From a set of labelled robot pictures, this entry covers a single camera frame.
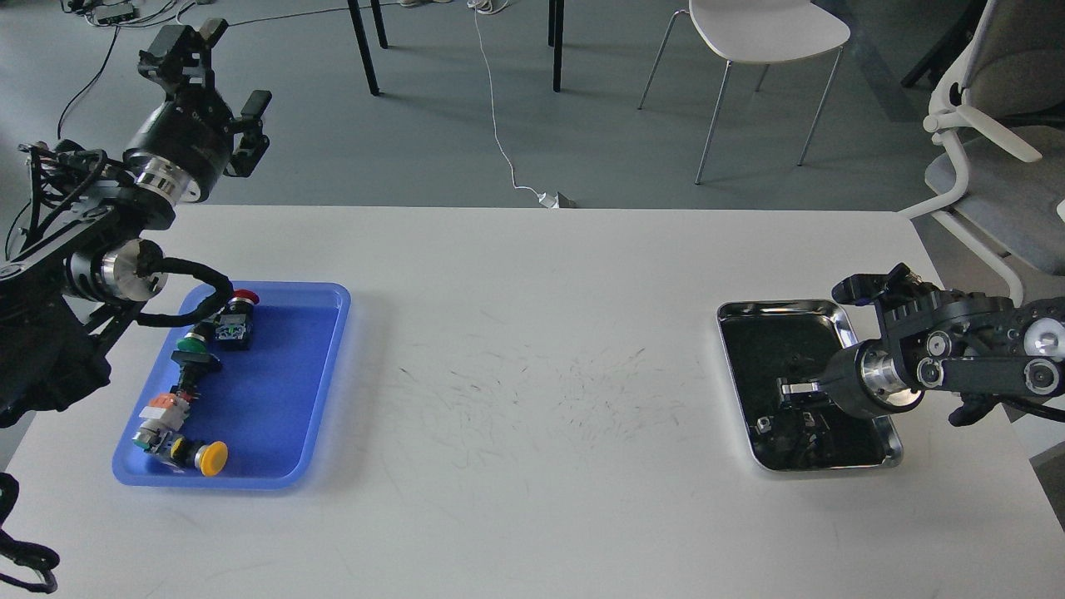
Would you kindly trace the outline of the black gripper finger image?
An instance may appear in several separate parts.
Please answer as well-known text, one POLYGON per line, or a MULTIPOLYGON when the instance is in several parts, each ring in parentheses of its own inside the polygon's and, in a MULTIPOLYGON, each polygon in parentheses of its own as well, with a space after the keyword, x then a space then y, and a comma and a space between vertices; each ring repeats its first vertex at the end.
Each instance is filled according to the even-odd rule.
POLYGON ((817 381, 779 381, 780 408, 822 408, 833 405, 832 399, 817 381))
POLYGON ((137 71, 163 88, 164 106, 193 113, 229 112, 215 87, 211 67, 211 51, 228 27, 224 18, 208 19, 199 29, 166 25, 151 45, 138 53, 137 71))
POLYGON ((250 177, 266 149, 271 147, 271 137, 263 132, 263 115, 269 104, 271 91, 253 90, 250 98, 240 110, 240 116, 233 117, 224 126, 225 134, 240 137, 236 149, 225 164, 225 176, 250 177))

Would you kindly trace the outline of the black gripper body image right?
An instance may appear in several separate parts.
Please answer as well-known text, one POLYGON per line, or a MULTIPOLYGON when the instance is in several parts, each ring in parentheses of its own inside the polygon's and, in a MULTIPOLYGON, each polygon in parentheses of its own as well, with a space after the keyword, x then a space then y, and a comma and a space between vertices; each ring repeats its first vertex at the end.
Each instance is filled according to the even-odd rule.
POLYGON ((864 341, 830 357, 820 375, 820 391, 855 418, 910 412, 924 398, 924 391, 913 390, 901 378, 881 341, 864 341))

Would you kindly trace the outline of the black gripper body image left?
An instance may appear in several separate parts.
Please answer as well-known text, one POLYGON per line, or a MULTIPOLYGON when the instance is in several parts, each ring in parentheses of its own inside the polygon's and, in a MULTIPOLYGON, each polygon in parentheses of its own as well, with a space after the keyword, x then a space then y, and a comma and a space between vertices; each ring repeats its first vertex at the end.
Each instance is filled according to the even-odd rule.
POLYGON ((167 101, 149 115, 122 151, 136 185, 171 205, 204 201, 222 178, 232 141, 167 101))

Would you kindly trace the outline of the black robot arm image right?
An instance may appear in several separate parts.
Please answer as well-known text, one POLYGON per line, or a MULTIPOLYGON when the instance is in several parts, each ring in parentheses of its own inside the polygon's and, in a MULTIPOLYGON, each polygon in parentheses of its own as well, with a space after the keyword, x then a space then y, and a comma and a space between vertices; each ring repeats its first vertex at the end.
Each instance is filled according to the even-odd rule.
POLYGON ((956 392, 949 416, 969 426, 1004 404, 1061 422, 1043 404, 1063 395, 1064 300, 1012 300, 943 290, 899 263, 883 275, 856 274, 832 291, 835 302, 875 307, 876 339, 842 349, 818 376, 818 390, 843 412, 876 418, 910 412, 928 390, 956 392))

